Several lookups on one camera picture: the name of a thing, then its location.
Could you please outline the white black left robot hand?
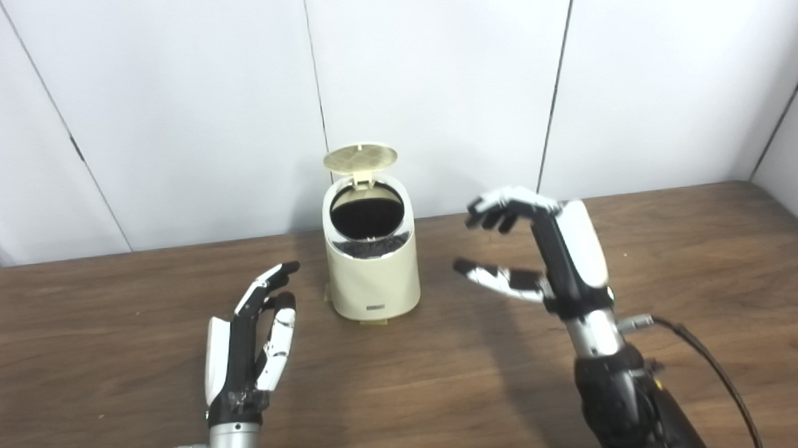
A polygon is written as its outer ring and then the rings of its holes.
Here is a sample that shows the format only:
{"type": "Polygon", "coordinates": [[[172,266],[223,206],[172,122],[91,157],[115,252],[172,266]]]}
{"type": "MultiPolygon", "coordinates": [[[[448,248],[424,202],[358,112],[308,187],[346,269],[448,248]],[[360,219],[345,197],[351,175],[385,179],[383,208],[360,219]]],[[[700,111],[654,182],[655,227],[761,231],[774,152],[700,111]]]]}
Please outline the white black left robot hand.
{"type": "Polygon", "coordinates": [[[230,318],[210,318],[204,378],[210,428],[262,423],[291,353],[296,298],[283,288],[299,269],[298,261],[274,265],[249,285],[230,318]]]}

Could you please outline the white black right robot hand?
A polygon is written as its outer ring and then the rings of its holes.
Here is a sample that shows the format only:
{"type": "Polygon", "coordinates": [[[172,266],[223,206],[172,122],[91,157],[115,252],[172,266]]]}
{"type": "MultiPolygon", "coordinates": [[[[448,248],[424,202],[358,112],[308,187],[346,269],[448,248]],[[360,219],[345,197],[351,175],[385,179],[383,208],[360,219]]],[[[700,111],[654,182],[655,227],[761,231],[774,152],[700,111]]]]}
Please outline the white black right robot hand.
{"type": "Polygon", "coordinates": [[[528,220],[546,266],[513,269],[457,258],[453,269],[465,279],[515,299],[541,303],[563,320],[612,309],[608,267],[585,202],[559,202],[522,187],[502,187],[468,205],[468,228],[509,233],[528,220]]]}

